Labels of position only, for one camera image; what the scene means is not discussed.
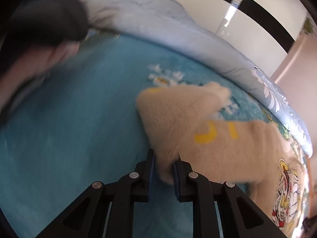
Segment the beige fabric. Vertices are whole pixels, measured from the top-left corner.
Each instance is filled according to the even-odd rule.
[[[279,172],[289,168],[292,176],[294,167],[301,176],[302,165],[274,123],[212,120],[229,98],[230,91],[217,83],[150,88],[138,96],[137,108],[163,181],[172,183],[171,165],[180,157],[210,181],[250,182],[252,200],[272,218],[273,205],[282,199],[277,191],[285,183]],[[281,159],[288,165],[280,164]],[[302,192],[302,182],[297,185]],[[290,206],[287,196],[280,204]],[[289,235],[294,228],[283,224],[282,229]]]

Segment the teal fabric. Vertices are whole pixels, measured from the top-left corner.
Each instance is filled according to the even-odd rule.
[[[209,81],[232,91],[220,117],[266,120],[243,90],[183,55],[123,35],[84,42],[0,130],[0,207],[18,236],[35,237],[92,182],[117,181],[145,159],[141,90]],[[192,237],[191,203],[178,203],[155,177],[151,202],[135,206],[134,227],[135,238]]]

